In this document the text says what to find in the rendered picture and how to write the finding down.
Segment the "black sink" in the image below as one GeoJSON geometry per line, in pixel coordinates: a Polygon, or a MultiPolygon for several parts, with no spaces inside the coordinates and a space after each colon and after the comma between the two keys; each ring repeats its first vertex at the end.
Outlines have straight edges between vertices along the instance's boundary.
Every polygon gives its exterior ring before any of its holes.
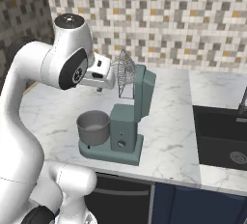
{"type": "Polygon", "coordinates": [[[247,171],[247,111],[193,106],[199,162],[247,171]]]}

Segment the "grey metal mixer bowl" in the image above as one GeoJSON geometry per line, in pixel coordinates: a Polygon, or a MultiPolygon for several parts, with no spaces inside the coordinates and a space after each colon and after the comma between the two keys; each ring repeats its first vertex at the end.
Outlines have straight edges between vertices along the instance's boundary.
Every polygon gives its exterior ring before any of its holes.
{"type": "Polygon", "coordinates": [[[76,120],[80,140],[88,146],[99,146],[110,136],[110,118],[99,110],[82,113],[76,120]]]}

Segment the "navy cupboard door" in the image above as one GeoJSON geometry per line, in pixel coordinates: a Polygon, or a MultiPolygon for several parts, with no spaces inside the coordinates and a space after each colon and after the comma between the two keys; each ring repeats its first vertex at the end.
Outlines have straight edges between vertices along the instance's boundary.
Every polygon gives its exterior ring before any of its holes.
{"type": "Polygon", "coordinates": [[[157,182],[151,224],[247,224],[247,197],[157,182]]]}

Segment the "black dishwasher front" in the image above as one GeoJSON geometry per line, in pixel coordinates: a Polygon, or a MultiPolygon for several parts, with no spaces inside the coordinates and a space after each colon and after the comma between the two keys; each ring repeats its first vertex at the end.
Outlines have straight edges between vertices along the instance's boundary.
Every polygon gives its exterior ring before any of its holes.
{"type": "Polygon", "coordinates": [[[92,192],[85,197],[85,202],[98,224],[151,224],[152,182],[103,173],[96,175],[96,188],[151,191],[148,196],[114,196],[92,192]]]}

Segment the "teal stand mixer base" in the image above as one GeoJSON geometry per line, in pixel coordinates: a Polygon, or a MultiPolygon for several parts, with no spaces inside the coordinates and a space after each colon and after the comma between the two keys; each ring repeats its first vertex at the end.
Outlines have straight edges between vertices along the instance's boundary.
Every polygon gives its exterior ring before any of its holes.
{"type": "Polygon", "coordinates": [[[89,159],[138,166],[144,136],[137,132],[138,124],[134,121],[134,106],[115,104],[108,116],[110,136],[107,141],[99,146],[88,146],[79,138],[79,152],[89,159]]]}

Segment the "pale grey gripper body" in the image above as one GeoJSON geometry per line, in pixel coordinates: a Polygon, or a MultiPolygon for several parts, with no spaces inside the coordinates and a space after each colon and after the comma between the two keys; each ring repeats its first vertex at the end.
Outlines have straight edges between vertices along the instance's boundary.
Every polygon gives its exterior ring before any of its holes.
{"type": "Polygon", "coordinates": [[[115,73],[111,68],[103,69],[102,67],[99,67],[88,68],[79,84],[112,90],[115,86],[115,82],[115,73]]]}

